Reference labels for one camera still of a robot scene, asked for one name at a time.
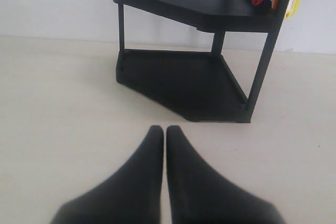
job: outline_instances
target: white wall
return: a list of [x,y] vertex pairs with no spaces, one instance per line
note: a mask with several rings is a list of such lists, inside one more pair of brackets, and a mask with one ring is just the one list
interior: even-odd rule
[[[336,53],[336,0],[302,0],[285,20],[276,50]],[[130,7],[126,39],[140,44],[210,47],[212,37]],[[117,41],[117,5],[111,0],[0,0],[0,35]],[[264,34],[229,33],[226,48],[261,49]]]

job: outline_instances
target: shelf tier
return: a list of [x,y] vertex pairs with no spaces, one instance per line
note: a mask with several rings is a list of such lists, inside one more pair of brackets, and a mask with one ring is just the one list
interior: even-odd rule
[[181,22],[198,30],[268,33],[275,22],[266,6],[252,0],[113,0],[149,13]]
[[189,121],[249,122],[247,98],[222,56],[126,49],[117,81]]

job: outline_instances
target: beige floor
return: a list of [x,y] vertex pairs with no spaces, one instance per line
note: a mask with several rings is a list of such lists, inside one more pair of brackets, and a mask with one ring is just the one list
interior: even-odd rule
[[[0,223],[46,224],[111,175],[148,127],[179,124],[288,223],[336,222],[336,56],[275,53],[252,124],[190,123],[118,85],[114,44],[0,38]],[[248,91],[259,52],[225,51]],[[167,185],[163,224],[171,223]]]

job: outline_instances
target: floor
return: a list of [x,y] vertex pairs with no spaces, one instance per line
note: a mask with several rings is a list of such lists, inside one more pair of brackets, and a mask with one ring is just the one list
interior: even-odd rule
[[[335,223],[335,55],[275,53],[252,123],[220,124],[187,122],[117,84],[117,54],[108,43],[0,38],[0,223],[49,223],[152,124],[180,125],[215,169],[288,223]],[[223,55],[248,92],[260,52]],[[165,179],[162,191],[169,224]]]

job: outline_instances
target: upper shelf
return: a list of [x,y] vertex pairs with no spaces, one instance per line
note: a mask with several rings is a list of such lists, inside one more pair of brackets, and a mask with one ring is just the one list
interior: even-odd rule
[[267,33],[275,21],[266,6],[252,0],[113,0],[157,14],[206,32],[245,31]]

